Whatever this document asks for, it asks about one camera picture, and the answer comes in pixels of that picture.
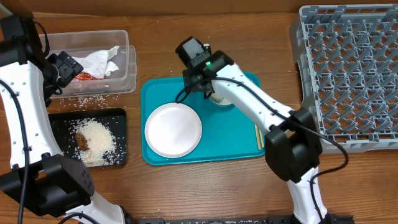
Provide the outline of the large white plate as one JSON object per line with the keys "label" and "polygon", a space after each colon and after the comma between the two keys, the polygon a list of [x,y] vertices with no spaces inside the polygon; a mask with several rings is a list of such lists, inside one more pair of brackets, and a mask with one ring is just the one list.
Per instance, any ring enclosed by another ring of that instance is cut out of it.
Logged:
{"label": "large white plate", "polygon": [[181,103],[167,103],[148,117],[144,136],[158,155],[179,158],[191,153],[199,144],[203,128],[198,114]]}

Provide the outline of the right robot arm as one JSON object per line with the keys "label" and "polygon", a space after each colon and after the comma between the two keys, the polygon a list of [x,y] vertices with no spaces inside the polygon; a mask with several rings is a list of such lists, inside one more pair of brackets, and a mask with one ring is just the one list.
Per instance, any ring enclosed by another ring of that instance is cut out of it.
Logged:
{"label": "right robot arm", "polygon": [[268,166],[287,182],[294,203],[296,223],[325,223],[317,174],[322,145],[309,110],[293,110],[254,84],[229,56],[211,51],[194,37],[184,40],[175,53],[185,65],[181,103],[194,92],[219,104],[234,105],[264,135]]}

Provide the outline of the white napkin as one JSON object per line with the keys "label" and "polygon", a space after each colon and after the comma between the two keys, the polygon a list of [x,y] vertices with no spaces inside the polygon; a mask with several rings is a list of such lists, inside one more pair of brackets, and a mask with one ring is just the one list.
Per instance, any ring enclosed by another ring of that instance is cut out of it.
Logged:
{"label": "white napkin", "polygon": [[100,80],[119,70],[119,67],[111,61],[118,50],[119,46],[115,46],[109,50],[99,50],[86,57],[73,57],[73,59],[83,67],[82,75],[88,75],[91,80]]}

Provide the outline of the pile of rice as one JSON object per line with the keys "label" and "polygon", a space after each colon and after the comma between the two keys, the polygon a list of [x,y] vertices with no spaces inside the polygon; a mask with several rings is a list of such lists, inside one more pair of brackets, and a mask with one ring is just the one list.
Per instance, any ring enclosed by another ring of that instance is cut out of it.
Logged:
{"label": "pile of rice", "polygon": [[[121,144],[107,126],[107,123],[94,118],[75,119],[68,122],[68,129],[72,141],[68,149],[73,149],[72,156],[87,167],[114,166],[123,163],[125,152],[121,151]],[[76,143],[75,134],[82,133],[88,141],[89,149],[81,151]]]}

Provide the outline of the brown food scrap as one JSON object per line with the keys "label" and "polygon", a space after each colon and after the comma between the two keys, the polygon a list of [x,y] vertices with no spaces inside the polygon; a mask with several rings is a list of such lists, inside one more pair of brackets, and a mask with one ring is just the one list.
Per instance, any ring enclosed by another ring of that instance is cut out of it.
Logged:
{"label": "brown food scrap", "polygon": [[82,135],[82,133],[76,133],[75,139],[76,139],[76,143],[78,144],[78,147],[81,151],[87,151],[89,149],[88,141],[84,137],[84,135]]}

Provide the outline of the red sauce packet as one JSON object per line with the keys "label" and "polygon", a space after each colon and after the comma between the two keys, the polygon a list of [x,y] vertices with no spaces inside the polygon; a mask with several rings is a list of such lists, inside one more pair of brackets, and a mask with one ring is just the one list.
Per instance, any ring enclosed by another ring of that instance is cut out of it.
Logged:
{"label": "red sauce packet", "polygon": [[98,80],[98,78],[90,75],[89,73],[81,72],[73,79],[74,82],[90,81],[90,80]]}

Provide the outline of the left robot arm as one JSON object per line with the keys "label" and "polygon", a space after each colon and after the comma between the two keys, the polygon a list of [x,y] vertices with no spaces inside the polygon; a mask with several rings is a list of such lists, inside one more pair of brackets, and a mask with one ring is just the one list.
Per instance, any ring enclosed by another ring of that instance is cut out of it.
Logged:
{"label": "left robot arm", "polygon": [[31,17],[1,19],[1,98],[11,139],[11,171],[1,190],[19,211],[50,215],[62,222],[132,223],[125,209],[95,190],[88,168],[60,150],[47,113],[83,67],[65,52],[51,54],[41,43],[41,25]]}

